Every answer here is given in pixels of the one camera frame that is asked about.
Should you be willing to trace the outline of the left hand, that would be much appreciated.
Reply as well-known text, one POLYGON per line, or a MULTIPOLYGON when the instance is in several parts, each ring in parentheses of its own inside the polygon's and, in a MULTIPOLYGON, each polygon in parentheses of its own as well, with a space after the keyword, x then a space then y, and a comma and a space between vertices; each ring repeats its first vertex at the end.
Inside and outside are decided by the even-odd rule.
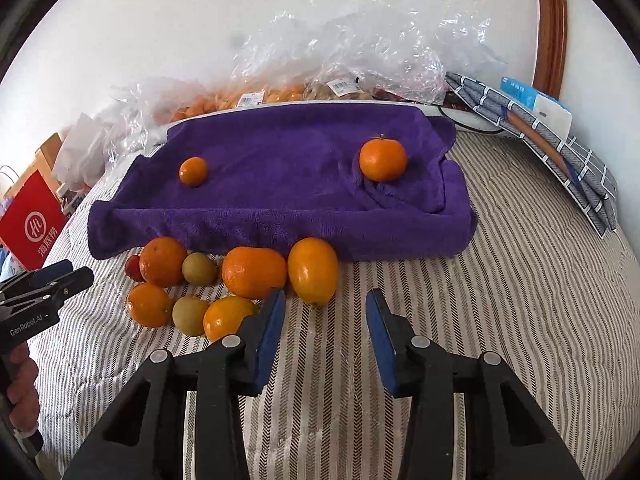
POLYGON ((11 385, 6 389, 6 395, 13 404, 10 421, 16 430, 29 432, 37 427, 40 412, 39 396, 35 387, 39 368, 29 355, 26 342, 12 350, 9 362, 16 367, 11 385))

